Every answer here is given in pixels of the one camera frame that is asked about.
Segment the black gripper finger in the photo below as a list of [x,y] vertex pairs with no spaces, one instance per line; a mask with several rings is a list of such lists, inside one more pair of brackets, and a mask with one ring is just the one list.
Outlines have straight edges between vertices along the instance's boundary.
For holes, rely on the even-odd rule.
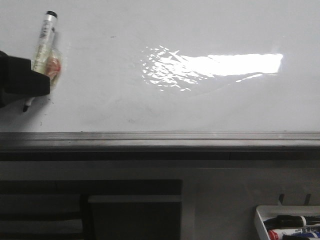
[[0,107],[50,93],[50,78],[31,69],[31,60],[0,52]]

